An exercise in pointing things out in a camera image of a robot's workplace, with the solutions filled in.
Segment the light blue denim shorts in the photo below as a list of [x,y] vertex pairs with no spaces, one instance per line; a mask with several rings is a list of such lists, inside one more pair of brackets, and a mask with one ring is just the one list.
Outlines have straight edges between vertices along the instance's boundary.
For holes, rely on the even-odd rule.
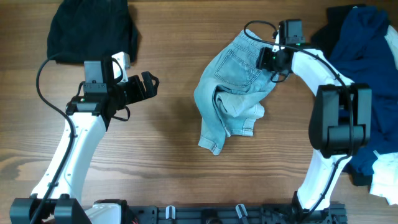
[[201,114],[198,145],[217,156],[228,137],[252,136],[265,113],[260,104],[278,76],[256,67],[265,43],[250,30],[241,31],[205,68],[194,91]]

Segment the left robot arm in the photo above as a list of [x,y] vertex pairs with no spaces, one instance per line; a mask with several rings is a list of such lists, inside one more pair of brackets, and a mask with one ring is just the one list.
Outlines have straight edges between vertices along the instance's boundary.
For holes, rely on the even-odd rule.
[[83,184],[99,142],[119,110],[157,95],[159,79],[150,72],[127,77],[115,58],[85,61],[85,81],[59,112],[65,129],[53,159],[31,195],[15,198],[10,207],[12,223],[137,223],[125,200],[99,200],[84,210],[80,205]]

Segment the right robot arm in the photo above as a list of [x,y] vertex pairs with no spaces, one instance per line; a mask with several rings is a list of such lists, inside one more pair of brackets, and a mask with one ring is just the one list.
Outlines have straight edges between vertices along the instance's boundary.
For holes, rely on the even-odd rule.
[[273,48],[261,49],[256,67],[287,78],[299,76],[315,95],[308,137],[313,156],[294,195],[297,217],[320,218],[330,210],[335,184],[358,149],[370,139],[371,89],[344,77],[305,41],[300,19],[274,27]]

